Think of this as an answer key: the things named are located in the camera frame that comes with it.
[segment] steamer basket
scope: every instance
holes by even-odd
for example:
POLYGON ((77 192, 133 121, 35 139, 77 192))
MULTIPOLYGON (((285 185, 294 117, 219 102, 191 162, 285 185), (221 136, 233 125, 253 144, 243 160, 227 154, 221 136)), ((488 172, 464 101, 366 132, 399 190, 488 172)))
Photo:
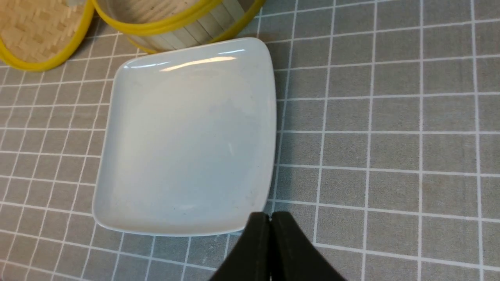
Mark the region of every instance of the steamer basket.
POLYGON ((106 23, 153 54, 231 39, 253 19, 265 0, 92 2, 106 23))
POLYGON ((0 1, 0 59, 14 68, 46 71, 64 63, 84 39, 90 1, 0 1))

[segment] white square plate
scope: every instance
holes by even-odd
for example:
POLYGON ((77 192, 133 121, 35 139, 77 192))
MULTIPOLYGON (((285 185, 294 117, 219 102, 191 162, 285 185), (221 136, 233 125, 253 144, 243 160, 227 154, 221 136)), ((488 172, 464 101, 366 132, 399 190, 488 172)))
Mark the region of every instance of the white square plate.
POLYGON ((129 60, 113 84, 92 214, 105 228, 146 235, 241 230, 266 204, 275 141, 262 41, 129 60))

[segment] yellow rim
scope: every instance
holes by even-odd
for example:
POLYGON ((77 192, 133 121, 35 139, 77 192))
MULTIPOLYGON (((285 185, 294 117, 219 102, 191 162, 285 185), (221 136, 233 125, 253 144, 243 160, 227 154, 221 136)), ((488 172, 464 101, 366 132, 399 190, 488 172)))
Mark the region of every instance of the yellow rim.
MULTIPOLYGON (((212 39, 208 43, 215 43, 215 42, 228 40, 228 39, 231 39, 231 38, 235 37, 236 35, 238 35, 238 33, 240 33, 240 31, 242 31, 252 21, 252 19, 255 17, 255 15, 257 15, 257 13, 259 12, 259 10, 261 9, 261 7, 264 5, 265 2, 266 2, 266 0, 255 0, 255 2, 252 4, 250 9, 248 9, 248 11, 246 11, 246 13, 243 15, 243 17, 241 17, 237 22, 235 22, 231 26, 231 28, 224 31, 221 35, 212 39)), ((136 46, 137 48, 141 49, 142 51, 144 51, 148 54, 158 53, 157 51, 155 51, 153 49, 148 49, 144 46, 137 44, 134 40, 131 40, 130 38, 128 40, 134 46, 136 46)))
POLYGON ((26 62, 18 59, 13 56, 11 52, 7 49, 0 38, 0 59, 2 59, 6 64, 12 66, 13 68, 24 70, 24 71, 33 71, 33 72, 42 72, 58 67, 62 63, 64 63, 71 55, 77 50, 78 46, 82 43, 82 40, 89 29, 89 26, 92 21, 92 17, 94 15, 94 6, 92 2, 87 1, 85 5, 85 9, 83 11, 83 15, 81 16, 80 26, 78 30, 76 30, 73 38, 69 44, 58 54, 56 54, 51 59, 44 62, 26 62))
POLYGON ((174 16, 170 16, 159 21, 135 24, 121 22, 110 17, 101 9, 98 0, 92 0, 92 3, 95 6, 95 10, 107 24, 123 33, 137 36, 156 35, 187 26, 197 19, 201 18, 205 14, 209 13, 221 2, 222 0, 200 0, 192 7, 174 16))

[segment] gray grid mat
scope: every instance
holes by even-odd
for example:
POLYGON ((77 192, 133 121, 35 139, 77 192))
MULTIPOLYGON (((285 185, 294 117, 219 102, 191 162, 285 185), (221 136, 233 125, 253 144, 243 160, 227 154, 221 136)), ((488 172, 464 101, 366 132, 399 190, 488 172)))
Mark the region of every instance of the gray grid mat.
MULTIPOLYGON (((349 280, 500 280, 498 30, 498 0, 268 0, 240 34, 275 68, 265 211, 349 280)), ((143 53, 97 19, 89 34, 56 69, 0 65, 3 279, 207 280, 239 233, 92 219, 112 78, 143 53)))

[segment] white grid line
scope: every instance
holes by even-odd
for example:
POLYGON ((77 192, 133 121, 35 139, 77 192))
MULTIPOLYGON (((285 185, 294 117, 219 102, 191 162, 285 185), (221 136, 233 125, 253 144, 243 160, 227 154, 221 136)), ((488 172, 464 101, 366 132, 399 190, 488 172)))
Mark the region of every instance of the white grid line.
POLYGON ((186 266, 188 265, 189 250, 191 248, 191 237, 187 240, 186 256, 184 257, 184 264, 182 267, 182 275, 180 276, 180 281, 184 281, 184 276, 186 274, 186 266))
MULTIPOLYGON (((295 23, 297 21, 297 8, 299 7, 299 0, 295 0, 295 6, 294 6, 294 12, 293 12, 293 21, 292 21, 292 26, 291 26, 291 37, 295 37, 295 23)), ((281 118, 281 128, 280 130, 285 129, 285 116, 287 113, 287 97, 288 97, 288 91, 289 91, 289 84, 290 84, 290 69, 292 67, 292 53, 294 51, 294 42, 292 41, 290 43, 290 53, 288 54, 288 71, 286 73, 286 86, 284 90, 284 98, 285 101, 283 103, 283 113, 281 116, 278 116, 278 118, 281 118)), ((279 140, 278 141, 278 155, 277 159, 275 160, 276 163, 280 164, 281 161, 281 153, 282 153, 282 144, 283 144, 283 134, 279 134, 279 140)), ((276 194, 277 194, 277 189, 278 189, 278 174, 280 173, 280 166, 278 165, 276 167, 275 175, 274 175, 274 191, 272 194, 272 198, 276 199, 276 194)), ((271 214, 275 212, 275 206, 276 204, 272 202, 271 205, 271 214)))
MULTIPOLYGON (((472 268, 472 269, 480 268, 479 265, 477 265, 477 264, 459 262, 459 261, 453 261, 453 260, 445 260, 445 259, 437 259, 437 258, 429 258, 429 257, 419 258, 418 256, 413 256, 413 255, 397 254, 397 253, 390 253, 390 252, 380 252, 380 251, 373 251, 373 250, 363 250, 363 249, 357 249, 357 248, 349 248, 349 247, 320 244, 320 243, 315 243, 314 246, 321 247, 321 248, 327 248, 327 249, 347 251, 347 252, 361 253, 361 254, 365 254, 365 255, 374 255, 374 256, 380 256, 380 257, 397 258, 397 259, 411 260, 411 261, 418 261, 420 259, 422 262, 441 264, 441 265, 458 266, 458 267, 463 267, 463 268, 472 268)), ((496 266, 486 266, 485 265, 484 269, 490 270, 490 271, 500 272, 500 267, 496 267, 496 266)))
POLYGON ((480 120, 479 120, 479 96, 478 96, 478 67, 476 50, 476 16, 474 0, 470 0, 471 18, 471 46, 472 46, 472 82, 474 85, 474 121, 475 121, 475 162, 476 162, 476 185, 477 185, 477 245, 479 258, 479 281, 484 280, 483 267, 483 223, 482 223, 482 202, 481 202, 481 149, 480 149, 480 120))
MULTIPOLYGON (((279 130, 278 133, 322 134, 320 130, 279 130)), ((326 134, 384 134, 384 135, 500 135, 500 131, 367 131, 367 130, 327 130, 326 134)))
POLYGON ((153 241, 151 242, 151 252, 149 253, 149 259, 147 261, 146 275, 144 276, 144 281, 148 281, 148 276, 150 275, 151 268, 151 258, 153 257, 153 252, 155 250, 156 236, 153 236, 153 241))
POLYGON ((422 25, 422 26, 417 25, 417 26, 411 26, 411 27, 400 27, 400 28, 391 28, 391 29, 380 29, 380 30, 360 31, 360 32, 338 33, 338 34, 310 36, 310 37, 298 37, 298 38, 294 38, 294 39, 282 39, 282 40, 266 41, 266 43, 267 44, 285 43, 285 42, 291 42, 291 41, 325 39, 325 38, 331 38, 331 37, 335 38, 335 37, 356 36, 356 35, 371 35, 373 33, 377 34, 377 33, 387 33, 387 32, 398 32, 398 31, 419 31, 421 29, 434 29, 434 28, 442 28, 442 27, 456 27, 456 26, 472 25, 472 24, 476 24, 476 23, 482 24, 482 23, 495 23, 495 22, 500 22, 500 18, 499 19, 478 20, 478 21, 464 21, 464 22, 453 22, 453 23, 441 23, 441 24, 422 25))
MULTIPOLYGON (((90 50, 89 50, 89 52, 88 52, 88 56, 90 56, 90 54, 91 54, 91 52, 92 52, 92 49, 93 49, 93 47, 94 47, 94 42, 95 42, 95 40, 92 40, 92 44, 90 45, 90 50)), ((84 70, 83 70, 84 75, 85 75, 85 73, 87 73, 88 66, 89 66, 89 60, 87 60, 87 61, 86 61, 86 63, 85 63, 85 68, 84 68, 84 70)), ((62 79, 63 79, 63 77, 64 77, 64 70, 63 70, 62 75, 61 75, 61 81, 62 81, 62 79)), ((60 91, 60 89, 61 89, 61 85, 62 85, 62 84, 59 84, 59 87, 58 87, 58 89, 57 89, 57 94, 56 94, 56 97, 55 97, 55 99, 54 99, 55 101, 56 101, 56 100, 57 100, 57 98, 58 98, 59 91, 60 91)), ((79 86, 79 88, 78 88, 78 94, 76 95, 76 101, 78 101, 78 100, 80 99, 80 95, 81 95, 81 93, 82 93, 82 87, 83 87, 83 82, 82 82, 82 83, 80 83, 80 86, 79 86)), ((71 118, 69 119, 69 124, 68 124, 68 127, 71 127, 71 124, 73 123, 73 118, 75 117, 76 110, 77 110, 77 105, 75 104, 75 105, 73 106, 73 111, 72 111, 72 113, 71 113, 71 118)), ((64 139, 64 145, 62 146, 62 150, 61 150, 61 151, 64 151, 64 149, 66 148, 66 144, 67 144, 67 142, 68 142, 68 137, 69 137, 69 135, 70 135, 70 131, 68 130, 68 131, 66 132, 66 136, 65 136, 65 139, 64 139)), ((55 176, 54 176, 54 180, 56 180, 56 179, 58 178, 59 169, 61 168, 61 162, 62 162, 62 160, 63 160, 63 157, 62 157, 62 156, 60 156, 60 157, 59 157, 59 161, 58 161, 58 163, 57 163, 57 170, 56 170, 56 173, 55 173, 55 176)), ((82 170, 83 170, 83 169, 84 169, 84 167, 85 167, 84 165, 85 165, 85 163, 84 163, 84 164, 82 164, 82 166, 81 166, 80 176, 81 176, 82 170)), ((51 198, 52 198, 52 195, 53 195, 53 193, 54 193, 54 186, 55 186, 55 184, 56 184, 56 183, 55 183, 55 181, 54 181, 54 182, 52 183, 52 187, 51 187, 51 189, 50 189, 50 196, 49 196, 49 199, 48 199, 48 202, 47 202, 47 207, 49 206, 50 201, 51 201, 51 198)), ((78 185, 76 186, 76 191, 75 191, 75 194, 74 194, 74 197, 73 197, 73 202, 71 203, 71 209, 73 209, 73 205, 75 204, 75 200, 76 200, 76 196, 77 196, 77 194, 78 194, 78 185)), ((47 211, 45 211, 45 214, 43 215, 43 220, 42 220, 42 228, 43 228, 43 225, 44 225, 44 223, 43 223, 43 222, 45 221, 46 216, 47 216, 47 211)), ((64 231, 64 236, 63 236, 63 238, 62 238, 62 241, 63 241, 63 242, 66 240, 66 235, 68 234, 68 228, 69 228, 69 225, 70 225, 71 216, 72 216, 72 214, 70 213, 70 214, 69 214, 69 216, 68 216, 68 218, 67 218, 67 221, 66 221, 66 228, 65 228, 65 231, 64 231)), ((58 255, 58 257, 57 257, 57 261, 56 261, 56 264, 55 264, 55 266, 54 266, 53 273, 55 273, 55 272, 56 272, 56 270, 57 270, 57 267, 58 267, 58 265, 59 265, 59 260, 60 260, 60 258, 61 258, 61 254, 62 254, 62 252, 63 252, 63 247, 61 247, 61 249, 59 250, 59 255, 58 255)))
MULTIPOLYGON (((267 201, 268 202, 274 201, 277 203, 287 203, 287 204, 309 205, 309 206, 320 206, 320 207, 330 207, 330 208, 339 208, 339 209, 377 212, 377 213, 387 213, 387 214, 411 215, 411 216, 420 216, 421 215, 423 217, 454 219, 454 220, 463 220, 463 221, 476 221, 477 222, 479 220, 475 216, 461 216, 461 215, 454 215, 454 214, 439 214, 439 213, 424 213, 424 212, 420 213, 417 211, 380 209, 380 208, 372 208, 372 207, 358 207, 358 206, 349 206, 349 205, 337 205, 337 204, 328 204, 328 203, 293 201, 293 200, 284 200, 284 199, 267 199, 267 201)), ((500 223, 500 218, 482 218, 481 221, 489 222, 489 223, 500 223)))
MULTIPOLYGON (((364 187, 364 218, 363 218, 363 250, 367 249, 367 239, 368 239, 368 198, 369 198, 369 187, 370 187, 370 160, 371 160, 371 149, 372 149, 372 118, 373 118, 373 104, 374 104, 374 90, 375 90, 375 52, 377 46, 377 7, 378 2, 375 1, 373 5, 373 38, 371 46, 371 73, 370 73, 370 96, 369 96, 369 108, 368 108, 368 134, 367 134, 367 147, 366 147, 366 177, 365 177, 365 187, 364 187)), ((363 253, 361 260, 361 281, 365 281, 365 272, 367 264, 367 255, 363 253)))
POLYGON ((88 82, 106 82, 113 81, 113 79, 89 79, 89 80, 76 80, 76 81, 61 81, 60 82, 40 82, 40 83, 28 83, 28 84, 12 84, 12 85, 2 85, 1 87, 21 87, 21 86, 39 86, 39 85, 62 85, 62 84, 78 84, 78 83, 88 83, 88 82))
MULTIPOLYGON (((441 61, 459 61, 459 60, 472 60, 474 57, 469 56, 449 56, 449 57, 434 57, 434 58, 424 58, 424 62, 441 62, 441 61)), ((477 55, 478 59, 492 59, 500 58, 500 54, 484 54, 477 55)), ((325 69, 325 68, 345 68, 345 67, 364 67, 371 65, 392 65, 392 64, 408 64, 408 63, 419 63, 420 59, 405 59, 405 60, 387 60, 387 61, 375 61, 375 62, 360 62, 360 63, 349 63, 349 64, 331 64, 331 65, 316 65, 316 66, 299 66, 299 67, 288 67, 288 68, 277 68, 274 69, 275 72, 278 71, 289 71, 289 70, 315 70, 315 69, 325 69)))
MULTIPOLYGON (((26 72, 24 72, 24 73, 22 74, 21 83, 22 83, 22 82, 23 82, 23 80, 25 79, 25 76, 26 76, 26 72)), ((21 88, 17 89, 17 92, 16 92, 16 94, 15 94, 14 104, 16 104, 16 102, 18 101, 18 98, 19 98, 19 92, 20 92, 20 91, 21 91, 21 88)), ((13 112, 14 112, 14 109, 12 109, 12 110, 10 111, 10 115, 9 115, 9 117, 8 117, 7 121, 6 121, 6 123, 7 123, 7 124, 11 121, 11 118, 12 118, 12 114, 13 114, 13 112)), ((25 127, 27 127, 27 126, 28 126, 29 119, 30 119, 30 118, 28 117, 28 119, 26 120, 25 127)), ((5 132, 5 133, 3 134, 3 137, 2 137, 2 140, 1 140, 1 143, 0 143, 0 146, 1 146, 1 145, 3 145, 3 142, 4 142, 4 139, 5 139, 5 135, 6 135, 6 134, 7 134, 7 132, 5 132)), ((23 138, 23 139, 24 139, 25 135, 26 135, 26 131, 24 131, 24 132, 23 132, 23 136, 22 136, 22 138, 23 138)), ((18 163, 18 159, 19 159, 19 155, 16 155, 16 157, 15 157, 15 161, 14 161, 14 165, 12 166, 12 171, 10 172, 10 176, 12 176, 12 175, 14 174, 14 171, 16 170, 16 164, 18 163)), ((5 199, 7 198, 7 194, 8 194, 8 192, 9 192, 9 187, 10 187, 10 185, 11 185, 11 180, 12 180, 12 179, 11 179, 11 178, 9 178, 9 179, 8 179, 8 181, 7 181, 7 188, 5 189, 5 194, 3 195, 2 202, 5 202, 5 199)), ((3 207, 3 206, 4 206, 4 204, 0 205, 0 212, 2 211, 2 207, 3 207)), ((19 225, 21 224, 21 218, 23 217, 24 210, 25 210, 25 208, 24 208, 24 207, 21 207, 21 213, 19 214, 19 219, 17 220, 17 225, 16 225, 16 227, 15 227, 15 232, 16 232, 16 233, 19 231, 19 225)), ((14 247, 14 243, 16 242, 16 237, 17 237, 17 235, 16 235, 16 234, 14 234, 14 237, 12 238, 12 243, 10 244, 10 247, 9 247, 9 249, 8 249, 8 252, 7 252, 7 256, 6 256, 6 258, 5 258, 6 260, 8 260, 8 259, 10 258, 10 256, 11 256, 12 248, 14 247)), ((5 267, 6 267, 6 266, 7 266, 7 264, 5 263, 5 264, 3 265, 2 272, 4 272, 4 271, 5 271, 5 267)))
MULTIPOLYGON (((333 6, 337 4, 337 0, 333 0, 333 6)), ((335 30, 335 9, 332 9, 331 12, 331 24, 330 24, 330 34, 333 34, 335 30)), ((332 45, 333 38, 330 38, 329 49, 328 49, 328 64, 332 61, 332 45)), ((326 85, 324 90, 324 97, 328 97, 328 92, 330 89, 330 68, 326 70, 326 85)), ((328 111, 328 100, 324 100, 323 105, 323 124, 321 125, 321 146, 319 149, 319 165, 323 165, 323 154, 325 151, 325 131, 327 129, 327 111, 328 111)), ((322 180, 322 172, 323 170, 320 168, 317 175, 317 186, 316 186, 316 203, 320 202, 320 194, 321 194, 321 180, 322 180)), ((314 228, 312 233, 312 242, 316 243, 316 236, 318 233, 318 218, 319 218, 320 207, 316 206, 315 215, 314 215, 314 228)))
POLYGON ((92 237, 90 238, 90 243, 88 245, 89 248, 87 251, 87 257, 85 258, 85 263, 83 264, 83 268, 82 268, 81 274, 80 274, 81 278, 84 277, 85 269, 87 268, 87 264, 89 263, 89 256, 90 256, 91 250, 92 250, 92 243, 94 242, 94 237, 96 236, 96 228, 97 228, 97 222, 94 222, 94 229, 92 230, 92 237))
MULTIPOLYGON (((449 92, 449 93, 425 93, 423 96, 427 97, 449 97, 449 96, 497 96, 500 95, 500 92, 449 92)), ((392 99, 392 98, 418 98, 418 94, 387 94, 387 95, 374 95, 373 99, 392 99)), ((322 101, 324 97, 291 97, 291 98, 280 98, 277 99, 277 102, 286 101, 322 101)), ((326 98, 327 100, 362 100, 362 99, 370 99, 369 95, 358 95, 358 96, 329 96, 326 98)))
POLYGON ((41 207, 41 206, 28 205, 28 204, 26 204, 26 200, 25 200, 24 204, 13 203, 13 202, 5 202, 5 201, 2 202, 2 204, 6 205, 6 206, 25 207, 25 208, 36 209, 36 210, 52 211, 52 212, 59 212, 59 213, 65 213, 65 214, 73 214, 73 215, 79 215, 79 216, 92 217, 91 213, 86 213, 86 212, 79 212, 79 211, 72 211, 72 210, 63 210, 63 209, 56 209, 56 208, 49 208, 49 207, 41 207))
MULTIPOLYGON (((316 169, 332 169, 332 170, 351 170, 351 171, 369 171, 369 172, 391 172, 391 173, 408 173, 419 174, 419 170, 405 170, 405 169, 387 169, 387 168, 365 168, 365 167, 345 167, 345 166, 320 166, 320 165, 303 165, 303 164, 275 164, 275 167, 292 167, 292 168, 316 168, 316 169)), ((476 177, 476 172, 454 172, 454 171, 422 171, 424 175, 447 175, 447 176, 472 176, 476 177)), ((481 173, 481 177, 499 178, 500 174, 497 173, 481 173)))
MULTIPOLYGON (((78 182, 76 181, 66 181, 66 180, 53 180, 53 179, 46 179, 46 178, 33 178, 33 177, 23 177, 23 176, 8 176, 8 175, 0 175, 0 178, 4 179, 18 179, 18 180, 33 180, 33 181, 39 181, 39 182, 48 182, 48 183, 56 183, 56 184, 70 184, 70 185, 78 185, 78 182)), ((95 186, 95 183, 81 183, 84 186, 95 186)))
MULTIPOLYGON (((91 53, 92 53, 92 50, 93 50, 93 47, 94 47, 94 42, 95 42, 95 39, 93 39, 93 40, 92 40, 92 45, 90 46, 89 54, 91 54, 91 53)), ((88 65, 89 65, 89 61, 87 60, 86 65, 85 65, 85 71, 84 71, 83 73, 87 73, 87 67, 88 67, 88 65)), ((83 83, 80 85, 80 88, 79 88, 79 90, 78 90, 78 95, 77 95, 76 100, 78 100, 78 99, 80 98, 80 94, 81 94, 81 92, 82 92, 82 87, 83 87, 83 83)), ((102 101, 102 99, 103 99, 103 94, 104 94, 104 90, 105 90, 105 88, 106 88, 106 83, 104 83, 104 85, 102 85, 102 89, 101 89, 101 93, 100 93, 100 99, 99 99, 99 101, 102 101)), ((99 116, 99 108, 100 108, 100 106, 101 106, 101 104, 99 103, 99 104, 97 105, 97 111, 96 111, 96 113, 95 113, 95 117, 94 117, 94 120, 93 120, 93 123, 92 123, 92 131, 91 131, 91 133, 90 133, 90 137, 89 137, 89 139, 88 139, 87 148, 86 148, 86 150, 85 150, 85 155, 82 155, 84 158, 83 158, 83 163, 82 163, 82 165, 81 165, 80 175, 79 175, 79 177, 78 177, 78 185, 76 186, 76 190, 75 190, 75 192, 74 192, 74 197, 73 197, 73 202, 72 202, 72 204, 71 204, 71 210, 73 210, 73 208, 75 207, 75 203, 76 203, 76 201, 77 201, 78 190, 80 189, 80 184, 82 183, 82 177, 83 177, 84 170, 85 170, 85 164, 86 164, 86 162, 87 162, 87 158, 89 157, 89 150, 90 150, 90 146, 91 146, 91 143, 92 143, 92 137, 93 137, 93 135, 94 135, 94 130, 93 130, 93 129, 95 129, 95 127, 96 127, 96 121, 97 121, 98 116, 99 116)), ((76 111, 76 106, 75 106, 75 108, 73 109, 73 115, 75 114, 75 111, 76 111)), ((67 132, 67 134, 66 134, 66 142, 68 141, 68 136, 69 136, 69 131, 68 131, 68 132, 67 132)), ((67 219, 66 229, 65 229, 65 231, 64 231, 64 237, 63 237, 63 239, 62 239, 62 241, 63 241, 63 242, 64 242, 64 241, 66 241, 66 238, 67 238, 67 235, 68 235, 68 229, 69 229, 69 227, 70 227, 70 221, 71 221, 71 218, 72 218, 72 214, 73 214, 73 213, 70 213, 70 214, 69 214, 69 217, 68 217, 68 219, 67 219)), ((62 254, 63 254, 63 248, 61 247, 61 249, 60 249, 60 251, 59 251, 59 255, 58 255, 58 257, 57 257, 57 261, 56 261, 56 263, 55 263, 54 272, 56 272, 56 270, 57 270, 57 268, 58 268, 59 261, 60 261, 60 259, 61 259, 61 255, 62 255, 62 254)))
MULTIPOLYGON (((64 66, 63 66, 63 68, 62 68, 62 73, 61 73, 61 78, 60 78, 61 80, 63 79, 63 75, 64 75, 65 70, 66 70, 66 65, 64 65, 64 66)), ((44 74, 42 74, 42 76, 40 77, 40 81, 42 81, 42 80, 43 80, 43 77, 44 77, 44 74)), ((59 86, 57 87, 57 92, 56 92, 56 94, 55 94, 55 98, 54 98, 54 100, 56 100, 56 99, 57 99, 58 94, 59 94, 59 89, 60 89, 60 88, 61 88, 61 86, 59 85, 59 86)), ((37 97, 38 97, 38 92, 39 92, 39 91, 40 91, 40 85, 39 85, 39 86, 38 86, 38 88, 36 89, 36 93, 35 93, 34 101, 36 101, 36 99, 37 99, 37 97)), ((33 112, 33 110, 31 110, 31 112, 30 112, 30 116, 29 116, 29 118, 26 120, 26 125, 25 125, 25 127, 26 127, 26 128, 28 127, 28 123, 29 123, 29 121, 30 121, 30 118, 31 118, 31 113, 32 113, 32 112, 33 112)), ((53 112, 54 112, 54 108, 52 107, 52 108, 51 108, 51 110, 50 110, 49 120, 50 120, 50 118, 52 117, 52 113, 53 113, 53 112)), ((40 145, 39 152, 41 152, 41 151, 42 151, 42 149, 43 149, 43 145, 44 145, 44 143, 45 143, 45 138, 46 138, 46 136, 47 136, 47 130, 45 130, 45 132, 44 132, 44 135, 43 135, 43 139, 42 139, 42 142, 41 142, 41 145, 40 145)), ((22 142, 21 142, 21 145, 19 146, 19 150, 21 150, 22 146, 23 146, 23 144, 22 144, 22 142)), ((28 196, 29 196, 29 193, 30 193, 31 184, 33 183, 33 180, 34 180, 34 179, 33 179, 33 177, 35 176, 35 172, 37 171, 37 168, 38 168, 38 162, 39 162, 39 160, 40 160, 40 155, 38 155, 38 157, 36 158, 36 163, 35 163, 35 165, 34 165, 33 172, 32 172, 32 174, 31 174, 31 178, 28 178, 28 179, 30 180, 30 183, 29 183, 28 191, 26 192, 26 197, 25 197, 25 199, 24 199, 24 204, 23 204, 24 206, 22 206, 22 209, 21 209, 21 214, 19 215, 19 221, 18 221, 18 223, 17 223, 17 230, 16 230, 16 234, 14 235, 14 238, 15 238, 15 236, 19 235, 19 233, 17 233, 17 232, 18 232, 18 230, 19 230, 19 224, 20 224, 21 219, 22 219, 22 217, 23 217, 23 213, 24 213, 25 207, 26 207, 26 208, 28 207, 28 205, 26 205, 26 202, 27 202, 27 200, 28 200, 28 196)), ((9 177, 9 182, 11 181, 11 179, 15 179, 15 178, 17 178, 17 177, 14 177, 14 176, 12 176, 12 175, 11 175, 11 176, 9 177)), ((41 221, 40 230, 38 231, 38 236, 36 237, 36 243, 35 243, 35 247, 34 247, 34 250, 33 250, 33 254, 31 255, 31 258, 30 258, 30 260, 29 260, 29 268, 31 268, 31 264, 32 264, 32 262, 33 262, 33 258, 34 258, 34 256, 35 256, 36 251, 37 251, 37 247, 38 247, 38 243, 39 243, 39 240, 40 240, 40 236, 42 235, 42 230, 43 230, 43 228, 44 228, 44 221, 45 221, 45 217, 46 217, 46 214, 47 214, 47 209, 48 209, 48 207, 49 207, 50 199, 51 199, 51 198, 49 197, 49 199, 47 200, 47 204, 46 204, 46 206, 45 206, 45 210, 44 210, 44 212, 43 212, 43 218, 42 218, 42 221, 41 221)))
POLYGON ((422 280, 422 212, 423 212, 423 182, 424 182, 424 0, 419 1, 420 42, 419 42, 419 117, 418 117, 418 261, 417 281, 422 280))
MULTIPOLYGON (((109 103, 78 103, 76 104, 79 107, 91 107, 91 106, 103 106, 103 105, 109 105, 109 103)), ((75 104, 35 104, 35 105, 0 105, 0 109, 5 109, 5 108, 51 108, 51 107, 74 107, 75 104)))
POLYGON ((9 150, 0 150, 0 153, 5 153, 5 154, 19 154, 19 155, 45 155, 45 156, 67 156, 67 157, 80 157, 80 158, 84 158, 84 157, 101 158, 100 155, 65 154, 65 153, 44 153, 44 152, 38 153, 38 152, 9 151, 9 150))
POLYGON ((113 275, 111 275, 111 281, 115 280, 115 274, 117 273, 117 268, 118 268, 118 261, 120 260, 120 255, 122 254, 124 237, 125 237, 125 232, 122 232, 120 239, 120 246, 118 247, 118 253, 116 254, 116 261, 114 262, 113 275))
POLYGON ((27 131, 106 131, 106 129, 92 128, 18 128, 18 127, 0 127, 0 130, 27 130, 27 131))

